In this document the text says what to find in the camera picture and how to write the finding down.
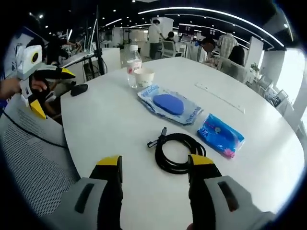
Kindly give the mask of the person's left hand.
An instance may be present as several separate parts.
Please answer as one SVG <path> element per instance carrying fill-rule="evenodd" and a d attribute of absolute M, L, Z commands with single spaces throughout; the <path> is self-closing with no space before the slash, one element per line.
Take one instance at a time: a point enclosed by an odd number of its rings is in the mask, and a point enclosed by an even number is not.
<path fill-rule="evenodd" d="M 41 80 L 32 79 L 30 86 L 32 90 L 38 90 L 40 92 L 45 91 L 47 89 L 46 84 Z M 17 78 L 5 79 L 0 81 L 1 99 L 9 99 L 19 92 L 21 92 L 21 87 Z"/>

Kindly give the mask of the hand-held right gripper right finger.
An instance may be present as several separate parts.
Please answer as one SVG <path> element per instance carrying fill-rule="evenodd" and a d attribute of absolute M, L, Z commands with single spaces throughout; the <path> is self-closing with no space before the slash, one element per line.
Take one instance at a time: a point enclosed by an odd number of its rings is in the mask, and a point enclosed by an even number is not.
<path fill-rule="evenodd" d="M 194 230 L 264 230 L 275 215 L 262 212 L 248 190 L 223 176 L 212 160 L 189 155 L 189 199 Z"/>

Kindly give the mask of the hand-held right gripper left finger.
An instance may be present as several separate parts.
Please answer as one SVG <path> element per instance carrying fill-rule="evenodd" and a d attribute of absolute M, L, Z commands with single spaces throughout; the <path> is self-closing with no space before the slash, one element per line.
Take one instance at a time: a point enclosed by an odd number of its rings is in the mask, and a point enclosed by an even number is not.
<path fill-rule="evenodd" d="M 81 178 L 62 196 L 61 230 L 120 230 L 123 199 L 122 157 L 98 161 L 88 178 Z"/>

